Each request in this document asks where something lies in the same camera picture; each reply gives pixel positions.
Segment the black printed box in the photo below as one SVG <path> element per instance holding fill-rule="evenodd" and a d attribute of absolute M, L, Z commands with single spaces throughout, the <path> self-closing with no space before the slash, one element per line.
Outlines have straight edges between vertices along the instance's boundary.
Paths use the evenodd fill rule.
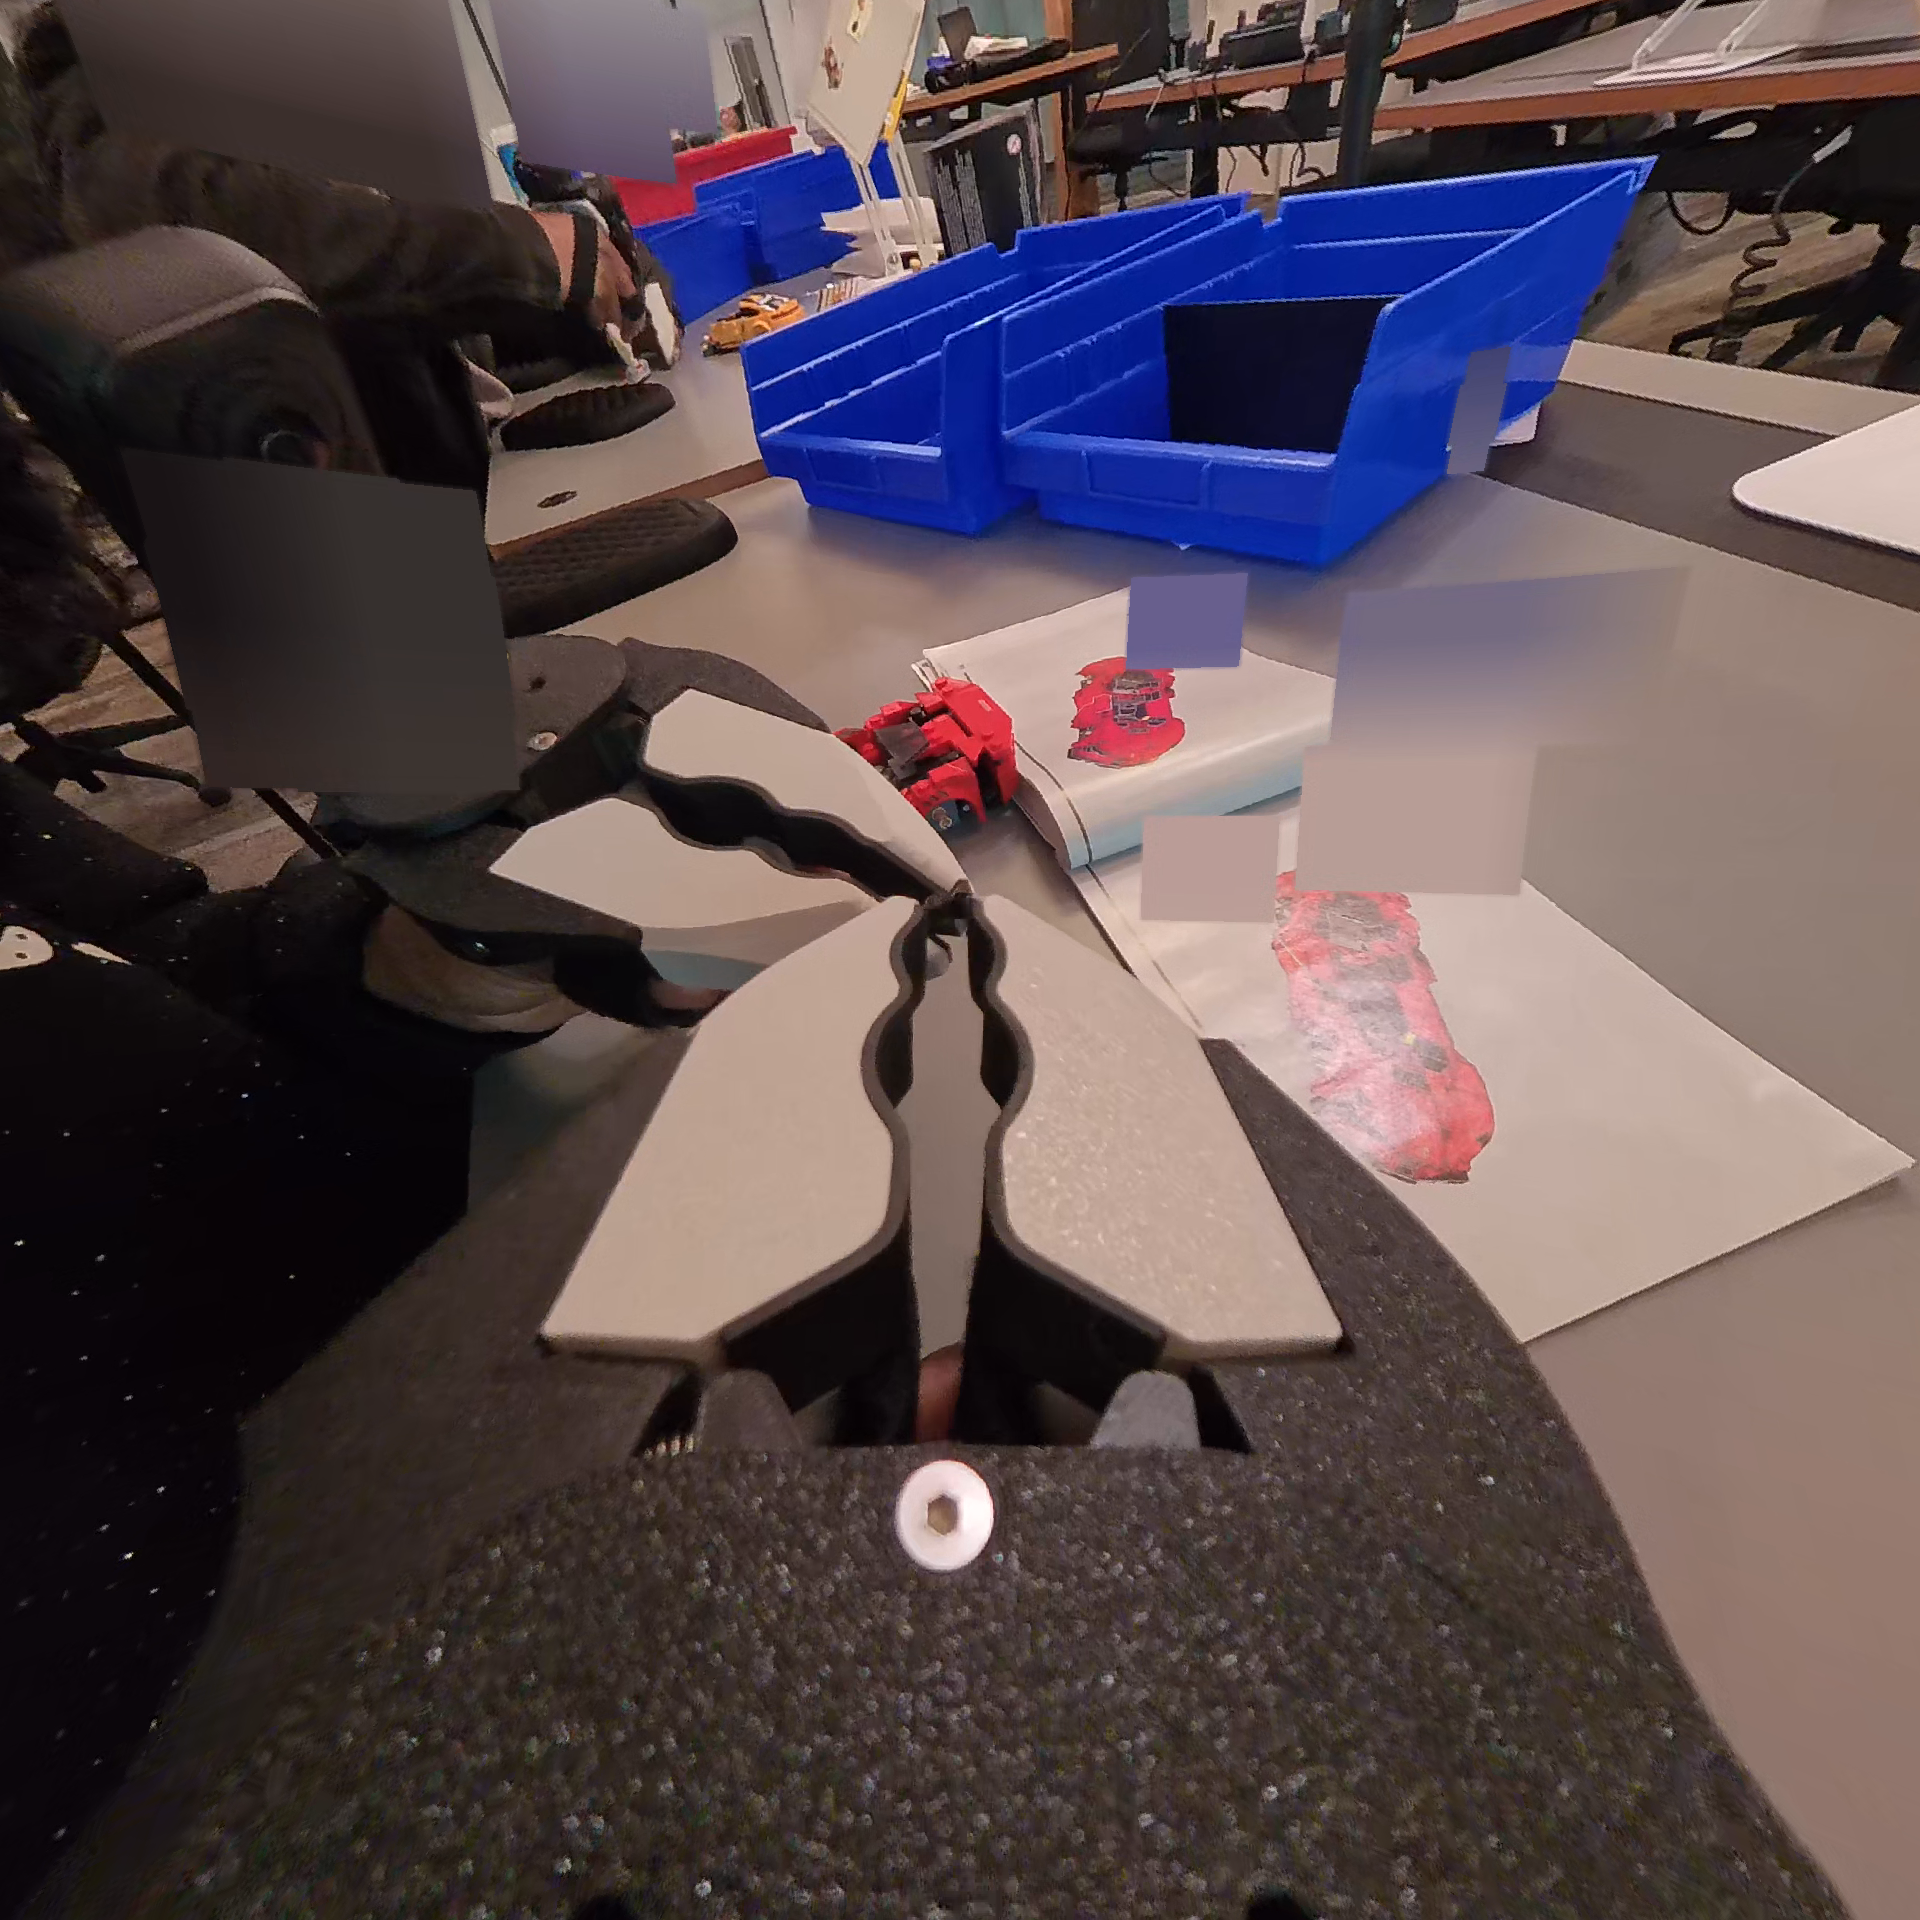
<path fill-rule="evenodd" d="M 924 146 L 925 185 L 947 261 L 981 247 L 1010 253 L 1043 227 L 1040 124 L 1028 106 L 998 108 Z"/>

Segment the stacked blue bins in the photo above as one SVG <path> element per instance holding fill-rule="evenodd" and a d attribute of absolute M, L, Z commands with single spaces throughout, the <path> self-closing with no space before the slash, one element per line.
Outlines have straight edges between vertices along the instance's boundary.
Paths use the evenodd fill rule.
<path fill-rule="evenodd" d="M 642 266 L 665 283 L 683 325 L 841 261 L 853 241 L 830 215 L 859 209 L 850 157 L 834 146 L 718 171 L 715 150 L 675 158 L 680 185 L 617 181 Z"/>

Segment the lego instruction booklet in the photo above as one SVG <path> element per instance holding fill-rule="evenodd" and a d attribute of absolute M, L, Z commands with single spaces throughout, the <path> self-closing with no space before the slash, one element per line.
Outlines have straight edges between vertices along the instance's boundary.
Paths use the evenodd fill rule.
<path fill-rule="evenodd" d="M 916 674 L 1010 719 L 1017 804 L 1130 972 L 1392 1189 L 1515 1338 L 1909 1168 L 1530 884 L 1300 889 L 1301 756 L 1330 733 L 1331 677 L 1257 652 L 1133 671 L 1126 602 L 932 646 Z M 1272 831 L 1263 923 L 1145 917 L 1141 826 L 1189 815 Z"/>

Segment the black bin divider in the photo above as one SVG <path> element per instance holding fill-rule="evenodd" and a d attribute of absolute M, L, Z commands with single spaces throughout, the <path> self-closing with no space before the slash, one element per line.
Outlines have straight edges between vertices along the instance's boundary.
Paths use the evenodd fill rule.
<path fill-rule="evenodd" d="M 1387 299 L 1189 300 L 1162 311 L 1177 445 L 1335 455 Z"/>

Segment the clear stand with booklet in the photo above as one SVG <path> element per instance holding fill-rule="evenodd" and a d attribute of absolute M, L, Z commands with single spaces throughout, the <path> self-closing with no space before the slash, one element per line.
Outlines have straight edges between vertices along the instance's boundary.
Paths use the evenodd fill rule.
<path fill-rule="evenodd" d="M 894 152 L 924 3 L 806 3 L 794 7 L 794 36 L 806 86 L 808 133 L 850 162 L 858 203 L 876 247 L 876 275 L 900 279 L 905 261 L 876 187 L 871 158 Z"/>

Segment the red plastic bin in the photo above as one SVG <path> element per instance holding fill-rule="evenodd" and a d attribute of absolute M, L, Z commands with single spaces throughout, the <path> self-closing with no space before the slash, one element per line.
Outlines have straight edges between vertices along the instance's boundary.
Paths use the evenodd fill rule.
<path fill-rule="evenodd" d="M 612 185 L 631 229 L 683 220 L 696 213 L 699 187 L 790 157 L 796 133 L 787 124 L 731 135 L 675 152 L 665 181 L 614 176 Z"/>

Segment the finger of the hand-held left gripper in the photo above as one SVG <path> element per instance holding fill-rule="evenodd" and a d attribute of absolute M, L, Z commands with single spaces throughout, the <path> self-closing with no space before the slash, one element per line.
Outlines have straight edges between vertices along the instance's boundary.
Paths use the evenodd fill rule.
<path fill-rule="evenodd" d="M 657 812 L 607 796 L 520 832 L 490 876 L 621 923 L 648 949 L 800 949 L 876 908 L 918 915 L 832 876 L 686 840 Z"/>
<path fill-rule="evenodd" d="M 650 721 L 636 774 L 648 808 L 697 847 L 760 852 L 878 901 L 969 889 L 942 837 L 832 733 L 683 690 Z"/>

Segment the wood edged desk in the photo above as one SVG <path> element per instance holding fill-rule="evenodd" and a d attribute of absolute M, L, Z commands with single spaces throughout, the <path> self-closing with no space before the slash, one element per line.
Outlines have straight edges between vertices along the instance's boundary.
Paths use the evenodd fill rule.
<path fill-rule="evenodd" d="M 942 115 L 969 112 L 975 118 L 987 106 L 1024 105 L 1050 95 L 1072 95 L 1091 84 L 1103 84 L 1115 63 L 1121 61 L 1115 44 L 1088 50 L 1069 50 L 1059 61 L 1032 63 L 966 86 L 907 92 L 900 108 L 900 129 L 930 122 Z"/>
<path fill-rule="evenodd" d="M 1449 133 L 1624 116 L 1872 106 L 1918 92 L 1916 4 L 1699 4 L 1624 22 L 1517 61 L 1522 33 L 1596 4 L 1469 4 L 1384 61 L 1411 84 L 1378 108 L 1379 133 Z"/>

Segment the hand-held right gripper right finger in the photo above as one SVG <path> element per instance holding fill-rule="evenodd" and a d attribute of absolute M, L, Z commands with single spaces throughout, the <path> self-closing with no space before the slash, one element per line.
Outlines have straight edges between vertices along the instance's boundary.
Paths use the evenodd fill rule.
<path fill-rule="evenodd" d="M 1003 897 L 972 901 L 986 1149 L 967 1340 L 1010 1371 L 1324 1354 L 1340 1321 L 1198 1036 Z"/>

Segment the white rounded pad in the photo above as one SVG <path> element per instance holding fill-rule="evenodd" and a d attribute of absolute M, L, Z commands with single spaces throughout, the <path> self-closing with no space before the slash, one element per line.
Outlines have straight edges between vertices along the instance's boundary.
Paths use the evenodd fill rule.
<path fill-rule="evenodd" d="M 1749 517 L 1918 558 L 1918 407 L 1741 474 Z"/>

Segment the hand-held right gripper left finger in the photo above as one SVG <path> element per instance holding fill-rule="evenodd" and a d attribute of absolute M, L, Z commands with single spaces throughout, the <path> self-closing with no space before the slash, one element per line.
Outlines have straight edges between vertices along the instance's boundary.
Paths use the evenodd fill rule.
<path fill-rule="evenodd" d="M 905 1184 L 876 1048 L 910 1008 L 920 926 L 879 901 L 701 1021 L 540 1324 L 548 1348 L 712 1368 L 886 1247 Z"/>

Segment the blue plastic bin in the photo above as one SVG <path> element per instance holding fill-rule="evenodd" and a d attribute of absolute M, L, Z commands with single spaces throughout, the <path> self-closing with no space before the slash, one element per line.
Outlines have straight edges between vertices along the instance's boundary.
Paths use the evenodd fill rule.
<path fill-rule="evenodd" d="M 1174 242 L 1246 217 L 1212 196 L 1025 229 L 865 291 L 741 350 L 763 468 L 810 508 L 979 537 L 1032 490 L 1001 461 L 1010 318 Z"/>
<path fill-rule="evenodd" d="M 1652 162 L 1283 199 L 1019 309 L 1001 462 L 1043 518 L 1322 566 L 1553 390 Z M 1170 438 L 1170 304 L 1387 299 L 1335 452 Z"/>

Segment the red lego car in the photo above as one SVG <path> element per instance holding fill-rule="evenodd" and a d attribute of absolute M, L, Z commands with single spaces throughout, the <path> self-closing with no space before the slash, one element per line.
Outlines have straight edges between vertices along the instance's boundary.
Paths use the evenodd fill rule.
<path fill-rule="evenodd" d="M 942 837 L 981 824 L 1019 790 L 1014 723 L 967 680 L 933 679 L 918 699 L 890 702 L 835 738 Z"/>

